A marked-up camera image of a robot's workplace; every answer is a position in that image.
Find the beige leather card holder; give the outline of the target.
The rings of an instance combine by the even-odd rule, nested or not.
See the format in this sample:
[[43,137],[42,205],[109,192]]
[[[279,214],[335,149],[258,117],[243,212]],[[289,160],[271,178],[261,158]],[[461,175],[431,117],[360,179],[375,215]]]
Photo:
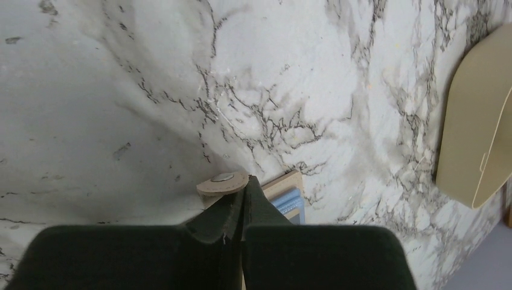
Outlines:
[[[196,186],[203,208],[206,210],[225,195],[233,194],[243,189],[249,182],[249,175],[245,172],[221,173]],[[303,198],[304,186],[302,174],[292,170],[281,177],[268,182],[263,186],[263,193],[269,201],[282,193],[298,188]]]

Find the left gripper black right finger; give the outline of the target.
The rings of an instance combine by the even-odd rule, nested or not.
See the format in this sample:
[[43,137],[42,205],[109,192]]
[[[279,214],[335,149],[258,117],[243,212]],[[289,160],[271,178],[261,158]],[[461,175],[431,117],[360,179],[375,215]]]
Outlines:
[[242,267],[247,289],[415,289],[395,234],[371,225],[295,225],[245,188]]

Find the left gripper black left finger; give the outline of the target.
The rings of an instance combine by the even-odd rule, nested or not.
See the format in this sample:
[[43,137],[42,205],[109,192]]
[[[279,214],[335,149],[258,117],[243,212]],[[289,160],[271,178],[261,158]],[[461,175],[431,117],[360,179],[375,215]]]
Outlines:
[[31,241],[7,289],[240,289],[245,194],[178,225],[61,225]]

